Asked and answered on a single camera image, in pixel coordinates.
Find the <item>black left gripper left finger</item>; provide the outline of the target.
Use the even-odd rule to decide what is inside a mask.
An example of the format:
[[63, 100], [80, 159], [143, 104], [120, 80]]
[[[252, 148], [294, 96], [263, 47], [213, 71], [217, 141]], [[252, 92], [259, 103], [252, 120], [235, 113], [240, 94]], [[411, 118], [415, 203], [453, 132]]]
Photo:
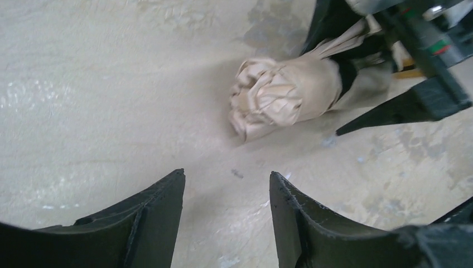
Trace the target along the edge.
[[1, 224], [2, 267], [170, 267], [186, 177], [177, 169], [71, 226]]

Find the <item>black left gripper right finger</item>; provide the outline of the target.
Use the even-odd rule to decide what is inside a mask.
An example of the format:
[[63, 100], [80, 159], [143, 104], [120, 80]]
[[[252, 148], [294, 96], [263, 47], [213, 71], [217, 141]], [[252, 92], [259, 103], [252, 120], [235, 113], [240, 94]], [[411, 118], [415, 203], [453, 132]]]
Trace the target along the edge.
[[472, 224], [384, 231], [334, 212], [278, 172], [269, 191], [280, 267], [472, 266]]

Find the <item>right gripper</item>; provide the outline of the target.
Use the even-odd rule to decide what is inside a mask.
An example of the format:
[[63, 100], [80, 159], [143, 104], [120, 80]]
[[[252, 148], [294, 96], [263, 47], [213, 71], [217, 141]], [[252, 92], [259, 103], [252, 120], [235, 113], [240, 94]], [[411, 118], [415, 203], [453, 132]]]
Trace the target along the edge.
[[387, 50], [400, 42], [428, 78], [341, 126], [336, 130], [338, 136], [362, 128], [440, 121], [472, 106], [470, 97], [447, 71], [466, 59], [465, 50], [472, 46], [462, 45], [460, 37], [449, 36], [452, 30], [442, 31], [435, 24], [436, 17], [453, 6], [472, 15], [471, 1], [316, 1], [300, 56], [321, 41], [340, 36], [362, 15], [372, 15], [382, 30], [364, 41], [362, 49], [393, 60], [394, 54]]

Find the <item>beige folding umbrella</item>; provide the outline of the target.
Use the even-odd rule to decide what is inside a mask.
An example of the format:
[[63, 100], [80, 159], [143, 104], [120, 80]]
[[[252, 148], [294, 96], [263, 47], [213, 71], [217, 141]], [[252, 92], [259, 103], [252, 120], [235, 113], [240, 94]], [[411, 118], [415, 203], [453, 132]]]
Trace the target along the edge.
[[247, 59], [230, 91], [229, 121], [244, 140], [320, 117], [328, 111], [374, 107], [388, 98], [408, 53], [366, 17], [330, 22], [313, 48], [285, 61]]

